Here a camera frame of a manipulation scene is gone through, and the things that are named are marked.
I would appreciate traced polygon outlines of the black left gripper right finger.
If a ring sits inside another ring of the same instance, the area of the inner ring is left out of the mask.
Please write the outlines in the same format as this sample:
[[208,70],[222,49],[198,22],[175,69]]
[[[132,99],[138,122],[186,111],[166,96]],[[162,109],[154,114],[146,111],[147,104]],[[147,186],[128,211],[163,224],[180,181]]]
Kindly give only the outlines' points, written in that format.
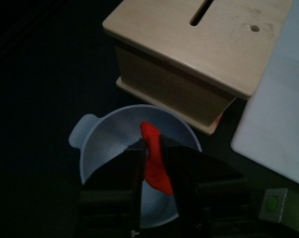
[[250,182],[226,162],[179,141],[160,138],[184,238],[212,238],[218,222],[251,216]]

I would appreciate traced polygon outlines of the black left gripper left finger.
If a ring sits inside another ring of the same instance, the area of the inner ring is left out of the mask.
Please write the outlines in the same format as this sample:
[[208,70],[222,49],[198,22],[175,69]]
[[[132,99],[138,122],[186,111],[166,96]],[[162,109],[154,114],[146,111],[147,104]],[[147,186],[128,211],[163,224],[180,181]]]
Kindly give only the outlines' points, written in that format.
[[79,195],[76,238],[139,237],[146,155],[140,139],[88,178]]

